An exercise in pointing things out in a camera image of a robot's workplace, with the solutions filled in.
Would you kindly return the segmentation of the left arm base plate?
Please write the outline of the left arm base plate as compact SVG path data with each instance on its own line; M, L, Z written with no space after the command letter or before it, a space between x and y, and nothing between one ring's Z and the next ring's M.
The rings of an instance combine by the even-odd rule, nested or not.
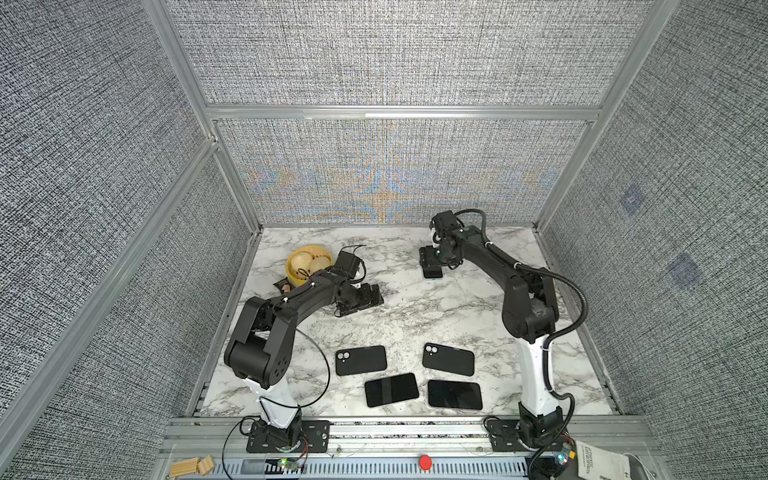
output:
M248 422L246 452L256 453L326 453L332 423L326 420L299 420L287 429L269 426L263 420Z

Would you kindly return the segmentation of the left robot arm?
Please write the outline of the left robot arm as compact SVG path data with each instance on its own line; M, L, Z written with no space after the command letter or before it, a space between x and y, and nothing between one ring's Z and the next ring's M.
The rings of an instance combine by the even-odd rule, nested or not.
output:
M334 305L339 315L346 316L382 303L377 285L357 285L345 274L325 270L282 296L246 301L223 360L263 402L261 422L271 433L290 443L298 440L303 407L293 399L285 379L298 326L326 306Z

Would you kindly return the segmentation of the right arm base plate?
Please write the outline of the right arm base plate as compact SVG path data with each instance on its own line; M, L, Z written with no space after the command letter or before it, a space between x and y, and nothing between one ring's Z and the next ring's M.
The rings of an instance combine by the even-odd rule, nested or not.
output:
M518 424L518 419L502 419L497 416L482 419L482 426L494 453L535 452L539 448L539 445L530 446L523 441Z

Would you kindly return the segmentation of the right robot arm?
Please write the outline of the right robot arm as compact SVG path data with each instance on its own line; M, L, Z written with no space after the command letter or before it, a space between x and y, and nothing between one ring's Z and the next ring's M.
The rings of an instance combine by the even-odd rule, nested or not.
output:
M519 438L529 449L547 447L565 425L552 386L551 351L546 343L559 319L553 279L506 254L475 226L432 227L431 234L439 266L455 268L469 261L503 290L501 320L519 350Z

